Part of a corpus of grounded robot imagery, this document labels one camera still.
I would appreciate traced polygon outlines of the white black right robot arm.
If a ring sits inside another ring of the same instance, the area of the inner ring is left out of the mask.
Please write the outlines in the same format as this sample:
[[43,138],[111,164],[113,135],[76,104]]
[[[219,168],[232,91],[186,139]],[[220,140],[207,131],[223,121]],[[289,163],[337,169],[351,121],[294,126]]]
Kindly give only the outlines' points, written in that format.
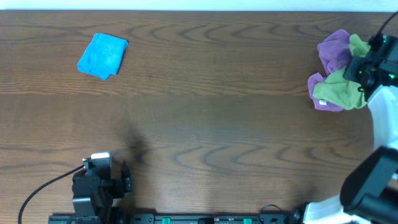
[[296,223],[397,223],[397,38],[377,33],[344,78],[359,83],[373,119],[374,152],[345,179],[339,195],[309,203]]

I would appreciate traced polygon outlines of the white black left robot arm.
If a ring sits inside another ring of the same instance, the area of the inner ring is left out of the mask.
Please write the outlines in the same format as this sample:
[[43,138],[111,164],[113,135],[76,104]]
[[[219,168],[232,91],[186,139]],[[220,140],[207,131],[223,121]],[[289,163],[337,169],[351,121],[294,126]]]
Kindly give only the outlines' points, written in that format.
[[129,223],[129,215],[113,206],[113,200],[132,191],[131,173],[125,162],[120,178],[113,179],[109,158],[85,159],[83,170],[72,181],[75,223]]

